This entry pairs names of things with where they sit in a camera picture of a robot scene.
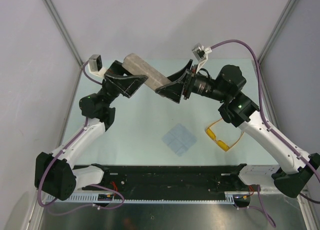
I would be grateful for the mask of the right aluminium side rail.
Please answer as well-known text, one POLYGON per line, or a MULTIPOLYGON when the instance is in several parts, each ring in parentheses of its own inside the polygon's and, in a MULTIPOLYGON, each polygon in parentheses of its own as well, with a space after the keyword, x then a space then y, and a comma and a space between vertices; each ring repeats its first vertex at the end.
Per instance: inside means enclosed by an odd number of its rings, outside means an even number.
POLYGON ((257 69, 257 66, 254 64, 254 71, 258 80, 258 88, 260 89, 259 97, 261 98, 259 102, 261 102, 261 107, 263 113, 265 115, 266 120, 269 125, 272 125, 275 128, 278 128, 278 122, 274 111, 274 106, 269 95, 268 89, 266 87, 266 83, 263 80, 263 76, 260 70, 257 69))

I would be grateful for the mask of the aluminium frame crossbar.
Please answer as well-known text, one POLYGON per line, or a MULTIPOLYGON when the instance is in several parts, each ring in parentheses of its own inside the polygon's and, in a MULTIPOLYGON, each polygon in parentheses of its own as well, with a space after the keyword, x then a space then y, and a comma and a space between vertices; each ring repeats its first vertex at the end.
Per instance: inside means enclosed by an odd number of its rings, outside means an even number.
POLYGON ((262 188, 274 188, 278 191, 285 193, 285 194, 293 194, 297 195, 299 194, 304 188, 306 184, 305 183, 279 183, 278 185, 274 184, 262 184, 262 188))

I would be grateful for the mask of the aluminium frame post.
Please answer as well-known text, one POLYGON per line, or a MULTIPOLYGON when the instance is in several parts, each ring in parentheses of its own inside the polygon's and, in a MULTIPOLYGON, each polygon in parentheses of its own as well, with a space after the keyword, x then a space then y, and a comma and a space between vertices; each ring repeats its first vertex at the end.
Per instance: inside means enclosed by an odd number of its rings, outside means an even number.
POLYGON ((282 10, 270 36, 268 37, 267 42, 265 43, 259 57, 258 57, 258 62, 261 65, 266 56, 268 55, 269 51, 273 47, 276 39, 279 37, 281 34, 284 26, 286 25, 287 21, 289 20, 289 17, 293 13, 296 5, 298 4, 300 0, 288 0, 286 3, 284 9, 282 10))
POLYGON ((83 65, 83 60, 81 59, 81 56, 78 52, 78 50, 76 49, 76 46, 58 12, 58 10, 56 9, 53 0, 42 0, 42 2, 44 3, 44 6, 46 7, 49 15, 51 16, 54 24, 56 25, 60 35, 62 36, 66 46, 68 47, 68 49, 70 50, 73 58, 75 59, 75 61, 77 62, 77 64, 79 66, 83 65))

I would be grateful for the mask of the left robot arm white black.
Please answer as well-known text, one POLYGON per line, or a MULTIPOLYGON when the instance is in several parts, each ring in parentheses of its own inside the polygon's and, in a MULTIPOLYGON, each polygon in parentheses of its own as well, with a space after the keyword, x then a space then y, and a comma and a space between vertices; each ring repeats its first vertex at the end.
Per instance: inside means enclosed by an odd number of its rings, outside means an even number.
POLYGON ((110 69, 88 60, 82 70, 96 73, 103 80, 98 82, 101 89, 97 93, 82 97, 79 108, 85 117, 84 124, 64 144, 51 153, 40 153, 35 162, 34 185, 38 189, 38 201, 41 206, 43 192, 52 195, 55 200, 66 200, 79 188, 94 184, 98 189, 109 187, 111 178, 108 170, 99 164, 75 169, 77 159, 114 123, 116 109, 112 102, 123 95, 130 98, 148 79, 146 75, 132 75, 119 61, 114 61, 110 69))

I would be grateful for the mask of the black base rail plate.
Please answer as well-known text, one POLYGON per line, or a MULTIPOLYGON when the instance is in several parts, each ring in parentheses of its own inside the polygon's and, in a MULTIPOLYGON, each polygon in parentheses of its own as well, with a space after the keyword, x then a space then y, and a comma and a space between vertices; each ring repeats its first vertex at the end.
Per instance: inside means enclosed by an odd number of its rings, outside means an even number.
POLYGON ((258 187, 243 183, 240 165, 222 166, 116 166, 108 165, 99 183, 126 200, 224 200, 226 192, 252 194, 258 187))

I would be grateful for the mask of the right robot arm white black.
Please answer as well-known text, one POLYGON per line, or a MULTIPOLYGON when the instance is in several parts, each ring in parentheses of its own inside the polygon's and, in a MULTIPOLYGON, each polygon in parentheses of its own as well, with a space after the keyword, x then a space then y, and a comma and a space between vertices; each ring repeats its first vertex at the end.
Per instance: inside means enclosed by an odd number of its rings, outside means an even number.
POLYGON ((165 77, 157 76, 155 92, 179 103, 192 93, 221 103, 218 111, 224 122, 232 124, 252 137, 278 163, 271 173, 258 173, 242 168, 230 179, 235 190, 248 185, 275 186, 284 195, 296 198, 320 165, 318 153, 309 154, 298 148, 267 119, 262 109, 241 90, 246 79, 238 66, 225 65, 215 79, 195 70, 190 60, 182 70, 165 77))

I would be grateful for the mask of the right aluminium frame post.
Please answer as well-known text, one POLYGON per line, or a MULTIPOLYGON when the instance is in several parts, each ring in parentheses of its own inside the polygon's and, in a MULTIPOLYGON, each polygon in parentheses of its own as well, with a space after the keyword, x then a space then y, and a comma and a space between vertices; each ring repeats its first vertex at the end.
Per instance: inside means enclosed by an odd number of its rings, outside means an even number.
POLYGON ((282 10, 270 36, 268 37, 267 42, 265 43, 259 57, 258 57, 258 62, 261 65, 266 56, 268 55, 269 51, 273 47, 276 39, 279 37, 281 34, 284 26, 286 25, 287 21, 289 20, 289 17, 293 13, 296 5, 298 4, 300 0, 288 0, 286 3, 284 9, 282 10))

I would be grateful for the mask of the left aluminium frame post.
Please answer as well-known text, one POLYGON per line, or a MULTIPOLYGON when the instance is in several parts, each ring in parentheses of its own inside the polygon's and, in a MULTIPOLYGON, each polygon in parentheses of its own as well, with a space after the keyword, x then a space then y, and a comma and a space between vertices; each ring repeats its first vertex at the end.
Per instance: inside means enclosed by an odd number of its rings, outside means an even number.
POLYGON ((78 50, 76 49, 76 46, 58 12, 58 10, 56 9, 53 0, 42 0, 42 2, 44 3, 44 6, 46 7, 49 15, 51 16, 54 24, 56 25, 60 35, 62 36, 66 46, 68 47, 68 49, 70 50, 73 58, 75 59, 75 61, 77 62, 77 64, 79 66, 83 65, 83 60, 81 59, 81 56, 78 52, 78 50))

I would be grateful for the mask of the yellow sunglasses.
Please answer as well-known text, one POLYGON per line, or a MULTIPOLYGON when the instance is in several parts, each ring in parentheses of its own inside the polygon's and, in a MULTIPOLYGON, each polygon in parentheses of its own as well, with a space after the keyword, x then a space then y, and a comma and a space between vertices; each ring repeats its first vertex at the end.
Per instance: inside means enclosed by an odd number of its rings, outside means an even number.
POLYGON ((207 136, 224 152, 232 149, 242 139, 244 132, 221 118, 205 128, 207 136))

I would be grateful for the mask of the light blue cleaning cloth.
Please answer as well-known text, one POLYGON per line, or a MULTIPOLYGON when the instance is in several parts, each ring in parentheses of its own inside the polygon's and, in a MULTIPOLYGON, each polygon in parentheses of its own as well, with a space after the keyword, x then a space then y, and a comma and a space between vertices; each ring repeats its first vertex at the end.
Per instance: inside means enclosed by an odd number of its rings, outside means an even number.
POLYGON ((197 138, 186 127, 177 124, 162 137, 162 141, 173 153, 182 156, 196 144, 197 138))

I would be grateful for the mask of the grey glasses case green lining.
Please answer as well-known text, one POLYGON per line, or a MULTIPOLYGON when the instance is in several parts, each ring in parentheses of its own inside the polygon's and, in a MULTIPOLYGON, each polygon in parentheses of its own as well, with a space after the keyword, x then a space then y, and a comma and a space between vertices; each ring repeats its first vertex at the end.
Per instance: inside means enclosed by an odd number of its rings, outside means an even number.
POLYGON ((171 83, 167 77, 149 65, 137 54, 131 53, 127 55, 123 60, 122 66, 132 75, 147 76, 145 84, 154 91, 171 83))

